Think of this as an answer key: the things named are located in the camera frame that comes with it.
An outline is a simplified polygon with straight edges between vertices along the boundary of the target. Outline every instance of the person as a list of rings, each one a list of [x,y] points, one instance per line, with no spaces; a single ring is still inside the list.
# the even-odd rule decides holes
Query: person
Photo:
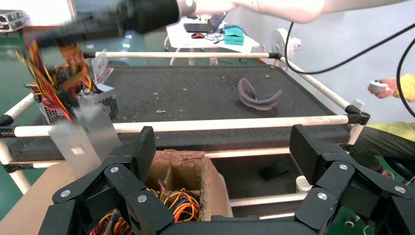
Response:
[[[399,98],[395,79],[379,81],[387,84],[390,89],[374,91],[368,87],[370,93],[380,99],[390,96]],[[409,102],[415,102],[415,75],[402,76],[401,87],[405,98]],[[350,155],[360,165],[393,178],[393,174],[383,169],[376,156],[415,161],[415,122],[366,125],[351,149]]]

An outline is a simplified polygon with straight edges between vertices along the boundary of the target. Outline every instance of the colorful wires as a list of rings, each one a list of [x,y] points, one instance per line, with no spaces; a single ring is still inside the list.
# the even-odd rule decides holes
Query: colorful wires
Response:
[[[171,191],[164,196],[166,187],[160,181],[161,191],[158,192],[147,188],[148,191],[159,197],[160,201],[173,212],[174,222],[200,221],[200,204],[194,195],[182,188],[180,191]],[[114,235],[132,235],[133,231],[127,222],[114,212],[109,212],[99,221],[98,225],[91,231],[90,235],[103,235],[108,229],[111,229]]]
[[[173,202],[169,204],[169,199],[174,198]],[[179,223],[183,221],[200,220],[200,205],[199,202],[187,192],[184,188],[179,192],[169,195],[163,203],[173,211],[174,222]]]
[[[33,41],[31,44],[25,40],[27,48],[16,50],[17,58],[29,69],[35,80],[34,84],[27,84],[34,95],[40,96],[40,101],[51,109],[61,110],[68,120],[72,118],[71,101],[62,101],[62,93],[74,96],[80,90],[84,93],[100,90],[88,75],[88,64],[83,59],[81,51],[76,44],[61,47],[60,51],[66,63],[53,69],[47,69],[42,60],[40,49]]]

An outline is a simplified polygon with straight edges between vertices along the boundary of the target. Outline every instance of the white pipe frame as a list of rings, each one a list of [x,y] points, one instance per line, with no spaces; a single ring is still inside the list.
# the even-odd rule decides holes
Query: white pipe frame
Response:
[[[112,58],[270,58],[269,53],[209,53],[209,52],[106,52],[108,57]],[[284,57],[275,60],[274,65],[279,66],[279,62],[286,64]],[[299,70],[301,68],[290,62],[290,65]],[[314,86],[317,90],[327,96],[330,100],[340,106],[343,110],[350,105],[346,100],[334,93],[324,84],[310,75],[299,74],[304,80]],[[33,95],[29,94],[22,99],[13,108],[5,114],[13,119],[17,118],[33,103]],[[292,126],[295,124],[303,125],[334,125],[347,124],[346,115],[339,116],[318,116],[318,117],[278,117],[278,118],[254,118],[254,119],[227,119],[227,120],[195,120],[195,121],[166,121],[166,122],[133,122],[133,123],[114,123],[117,133],[136,133],[140,132],[144,126],[153,126],[155,132],[172,132],[172,131],[196,131],[196,130],[224,130],[224,129],[245,129],[245,128],[270,128]],[[39,137],[48,136],[49,130],[53,126],[18,126],[14,133],[16,137]],[[350,132],[348,144],[353,145],[360,135],[363,126],[360,124],[353,125]],[[208,158],[228,158],[241,156],[260,156],[274,154],[288,154],[289,148],[263,148],[263,149],[242,149],[207,152],[205,156]],[[12,156],[7,145],[0,139],[0,161],[3,165],[12,161]],[[49,167],[57,162],[34,163],[34,168]],[[15,171],[10,173],[21,192],[25,194],[30,188],[30,183],[23,174],[23,171]],[[306,193],[295,193],[286,195],[241,198],[232,199],[231,206],[247,206],[267,203],[279,203],[303,200]]]
[[[32,103],[33,94],[28,94],[25,98],[23,98],[19,103],[9,109],[4,115],[8,115],[12,117],[13,120],[16,120],[18,116],[20,116]],[[2,165],[7,165],[13,160],[13,157],[10,153],[9,148],[7,147],[4,140],[0,139],[0,162]],[[12,173],[9,173],[10,177],[16,183],[17,187],[20,191],[25,194],[30,188],[30,182],[24,175],[22,170],[16,170]]]

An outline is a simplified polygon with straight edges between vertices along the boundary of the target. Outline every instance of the yellow sleeve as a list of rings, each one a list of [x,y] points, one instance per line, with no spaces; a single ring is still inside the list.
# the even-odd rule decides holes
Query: yellow sleeve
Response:
[[[401,76],[401,87],[406,100],[409,102],[415,102],[415,75],[406,74]],[[400,98],[398,91],[396,91],[393,96]]]

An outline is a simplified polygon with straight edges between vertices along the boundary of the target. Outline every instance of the white controller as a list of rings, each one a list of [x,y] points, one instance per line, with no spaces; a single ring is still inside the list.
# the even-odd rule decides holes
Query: white controller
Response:
[[[374,93],[391,90],[391,88],[387,84],[380,83],[378,80],[371,81],[369,84],[369,88]]]

